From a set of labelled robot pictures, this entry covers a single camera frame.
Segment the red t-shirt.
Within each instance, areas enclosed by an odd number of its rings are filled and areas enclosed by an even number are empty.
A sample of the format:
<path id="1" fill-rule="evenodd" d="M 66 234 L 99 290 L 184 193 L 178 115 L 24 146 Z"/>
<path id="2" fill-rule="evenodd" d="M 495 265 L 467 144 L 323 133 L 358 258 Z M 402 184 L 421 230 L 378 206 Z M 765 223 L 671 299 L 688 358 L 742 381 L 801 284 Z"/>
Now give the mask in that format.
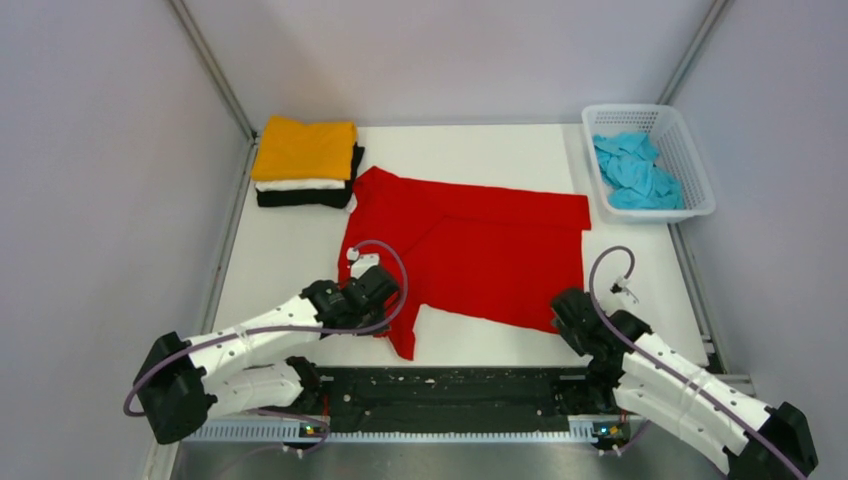
<path id="1" fill-rule="evenodd" d="M 404 360 L 416 353 L 421 306 L 545 333 L 550 303 L 584 287 L 587 196 L 451 184 L 372 167 L 354 183 L 337 271 L 348 252 L 377 253 L 407 299 L 385 337 Z"/>

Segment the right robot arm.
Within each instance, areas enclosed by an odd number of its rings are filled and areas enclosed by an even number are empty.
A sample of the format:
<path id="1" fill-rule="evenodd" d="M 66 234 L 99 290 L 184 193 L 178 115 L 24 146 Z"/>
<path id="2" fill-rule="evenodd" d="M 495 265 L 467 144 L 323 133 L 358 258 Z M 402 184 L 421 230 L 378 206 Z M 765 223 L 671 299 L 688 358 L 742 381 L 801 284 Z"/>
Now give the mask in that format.
<path id="1" fill-rule="evenodd" d="M 551 302 L 553 326 L 588 364 L 586 397 L 600 412 L 625 410 L 674 435 L 728 479 L 806 479 L 819 464 L 806 416 L 721 381 L 674 351 L 624 309 L 602 319 L 587 292 Z"/>

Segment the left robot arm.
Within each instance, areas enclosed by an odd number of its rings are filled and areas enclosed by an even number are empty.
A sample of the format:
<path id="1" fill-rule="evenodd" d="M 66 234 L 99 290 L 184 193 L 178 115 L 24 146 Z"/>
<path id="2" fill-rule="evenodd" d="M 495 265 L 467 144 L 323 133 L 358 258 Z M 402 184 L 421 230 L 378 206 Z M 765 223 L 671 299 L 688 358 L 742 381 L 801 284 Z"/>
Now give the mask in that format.
<path id="1" fill-rule="evenodd" d="M 399 315 L 408 275 L 374 265 L 340 283 L 318 280 L 269 311 L 232 327 L 160 336 L 137 373 L 129 401 L 160 445 L 184 440 L 208 420 L 266 407 L 289 415 L 321 401 L 317 367 L 289 350 L 333 335 L 376 335 Z"/>

